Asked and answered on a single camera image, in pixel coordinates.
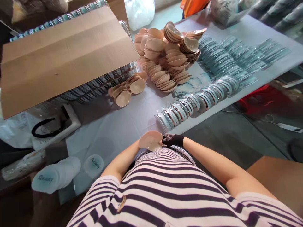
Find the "cardboard box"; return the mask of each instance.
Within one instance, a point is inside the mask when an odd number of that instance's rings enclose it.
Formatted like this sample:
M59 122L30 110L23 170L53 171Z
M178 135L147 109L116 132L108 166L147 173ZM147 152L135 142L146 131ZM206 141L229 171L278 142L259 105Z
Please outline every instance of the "cardboard box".
M247 172L303 218L303 163L263 156Z
M1 102L9 118L140 58L108 6L3 46Z

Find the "cable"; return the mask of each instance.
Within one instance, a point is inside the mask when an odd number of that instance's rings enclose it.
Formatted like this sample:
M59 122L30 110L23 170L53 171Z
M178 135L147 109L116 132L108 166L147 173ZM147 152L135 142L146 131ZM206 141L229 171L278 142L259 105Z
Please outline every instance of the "cable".
M227 111L227 110L221 110L221 111L223 111L223 112L228 112L228 113L243 114L243 115L247 116L245 113L237 112L237 111ZM279 125L279 124L277 124L277 123L274 123L275 118L274 118L274 116L271 115L271 114L265 115L265 119L266 119L266 120L263 120L263 119L260 119L260 118L256 118L256 117L252 117L252 116L247 116L247 117L251 117L251 118L254 118L254 119L257 119L257 120L260 120L260 121L264 121L264 122L267 122L267 123L271 123L271 124L274 124L274 125Z

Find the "orange clothing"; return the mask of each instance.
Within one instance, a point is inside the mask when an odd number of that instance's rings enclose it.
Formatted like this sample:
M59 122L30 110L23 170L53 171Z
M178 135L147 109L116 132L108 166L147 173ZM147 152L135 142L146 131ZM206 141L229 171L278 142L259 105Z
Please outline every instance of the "orange clothing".
M204 9L210 0L182 0L181 9L184 10L184 17L187 18Z

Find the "purple and white striped shirt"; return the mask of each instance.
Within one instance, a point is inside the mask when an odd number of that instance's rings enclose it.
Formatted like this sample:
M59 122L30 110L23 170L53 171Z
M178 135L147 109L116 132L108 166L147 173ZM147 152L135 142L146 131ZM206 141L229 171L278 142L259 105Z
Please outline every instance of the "purple and white striped shirt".
M278 200L253 192L233 198L183 149L144 152L121 183L98 178L68 227L303 226Z

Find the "black fingerless glove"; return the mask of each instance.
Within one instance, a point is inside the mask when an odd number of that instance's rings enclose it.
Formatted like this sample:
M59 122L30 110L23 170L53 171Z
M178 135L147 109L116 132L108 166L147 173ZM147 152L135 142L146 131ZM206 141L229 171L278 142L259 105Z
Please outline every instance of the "black fingerless glove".
M184 136L166 133L163 135L162 143L171 147L171 145L183 147Z

